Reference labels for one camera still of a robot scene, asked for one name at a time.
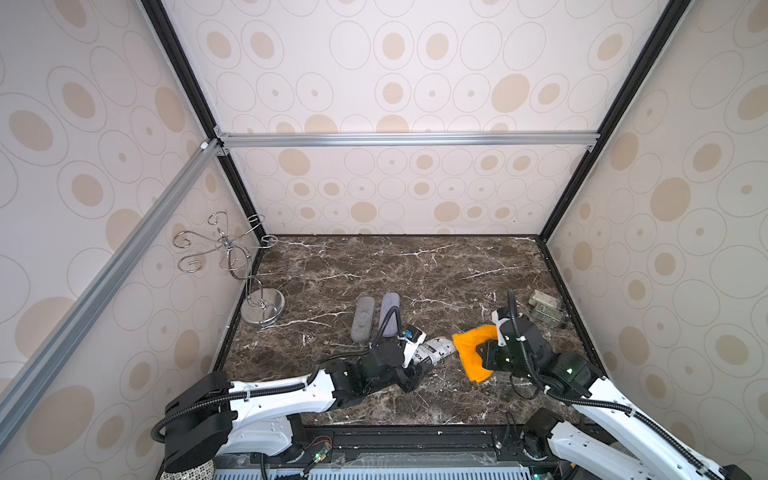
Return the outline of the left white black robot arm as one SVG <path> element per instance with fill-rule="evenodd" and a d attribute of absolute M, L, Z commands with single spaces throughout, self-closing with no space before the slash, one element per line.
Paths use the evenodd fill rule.
<path fill-rule="evenodd" d="M 305 376 L 247 383 L 224 371 L 205 375 L 171 400 L 151 429 L 164 447 L 165 472 L 186 472 L 223 453 L 282 454 L 300 441 L 292 417 L 350 408 L 393 385 L 411 392 L 455 351 L 446 338 L 427 339 L 402 325 L 398 307 L 384 323 L 397 333 L 379 330 L 365 349 L 330 355 Z"/>

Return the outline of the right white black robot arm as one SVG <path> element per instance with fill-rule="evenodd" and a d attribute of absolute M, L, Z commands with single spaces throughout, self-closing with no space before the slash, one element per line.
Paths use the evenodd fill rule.
<path fill-rule="evenodd" d="M 495 338 L 477 348 L 487 370 L 526 378 L 541 395 L 594 421 L 619 443 L 614 448 L 541 408 L 521 428 L 519 441 L 531 460 L 556 457 L 602 479 L 745 479 L 739 466 L 721 466 L 688 447 L 627 399 L 583 356 L 556 353 L 538 327 L 508 304 L 492 314 Z"/>

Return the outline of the orange cleaning cloth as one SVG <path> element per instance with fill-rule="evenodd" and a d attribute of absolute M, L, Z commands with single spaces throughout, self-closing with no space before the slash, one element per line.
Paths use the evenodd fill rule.
<path fill-rule="evenodd" d="M 477 353 L 477 347 L 488 340 L 496 340 L 497 336 L 497 329 L 494 325 L 480 326 L 452 336 L 453 344 L 470 381 L 481 383 L 493 374 L 491 370 L 482 366 L 482 358 Z"/>

